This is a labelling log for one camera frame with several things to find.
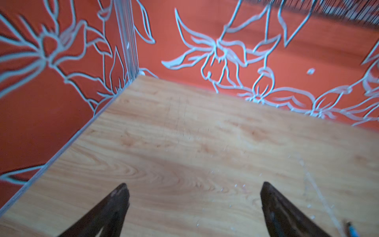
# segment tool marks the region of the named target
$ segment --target scratch mark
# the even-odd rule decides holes
[[[298,157],[298,161],[299,161],[300,165],[304,168],[305,176],[307,177],[308,181],[312,184],[313,188],[316,190],[317,195],[318,195],[319,199],[321,200],[321,203],[323,204],[323,206],[324,206],[326,212],[328,213],[330,219],[332,220],[334,226],[336,226],[338,232],[340,233],[340,235],[342,237],[346,237],[346,235],[343,232],[343,229],[342,229],[342,227],[340,225],[340,222],[335,217],[333,210],[329,207],[329,204],[326,201],[326,199],[323,196],[323,194],[321,193],[321,190],[318,188],[315,180],[313,179],[313,177],[309,173],[307,167],[305,166],[304,160],[301,157]]]

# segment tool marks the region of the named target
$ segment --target orange wall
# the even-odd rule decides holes
[[[268,10],[268,41],[265,42],[268,11],[240,31],[226,32],[221,37],[237,0],[140,2],[146,11],[145,24],[137,2],[133,13],[136,28],[146,39],[136,35],[139,65],[148,69],[143,70],[145,74],[379,131],[379,92],[375,90],[379,86],[379,71],[374,58],[379,50],[374,49],[368,58],[374,60],[362,64],[379,38],[378,31],[311,16],[285,47],[285,30],[278,20],[278,8]],[[230,27],[240,26],[264,8],[244,1]],[[287,25],[287,39],[307,16],[286,10],[281,15]],[[277,46],[269,41],[275,37],[280,37]],[[220,39],[232,43],[218,46]],[[264,54],[266,66],[264,60],[245,64],[260,55],[248,53],[245,61],[243,47],[252,50],[261,41],[266,45],[257,51],[273,49]],[[219,83],[226,67],[229,81],[224,74]],[[314,73],[308,75],[312,68]]]
[[[0,3],[0,207],[128,82],[113,1],[48,2]]]

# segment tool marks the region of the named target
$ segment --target wooden table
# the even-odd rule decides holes
[[[122,236],[268,236],[265,180],[330,235],[347,219],[377,236],[378,157],[377,133],[139,77],[1,217],[0,236],[56,236],[122,182]]]

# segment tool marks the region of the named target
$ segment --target floral wallpaper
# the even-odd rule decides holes
[[[129,82],[113,0],[0,3],[0,207]]]
[[[304,0],[307,11],[293,13],[285,1],[141,2],[142,73],[379,131],[379,31],[311,14],[377,24],[378,6]]]

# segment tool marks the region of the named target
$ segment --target red wallpaper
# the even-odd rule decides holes
[[[238,0],[140,2],[143,73],[379,131],[377,30],[309,16],[315,0],[298,1],[303,13]],[[330,2],[315,9],[333,12]],[[379,23],[377,6],[338,2],[346,17]]]
[[[128,84],[113,0],[0,3],[0,207]]]

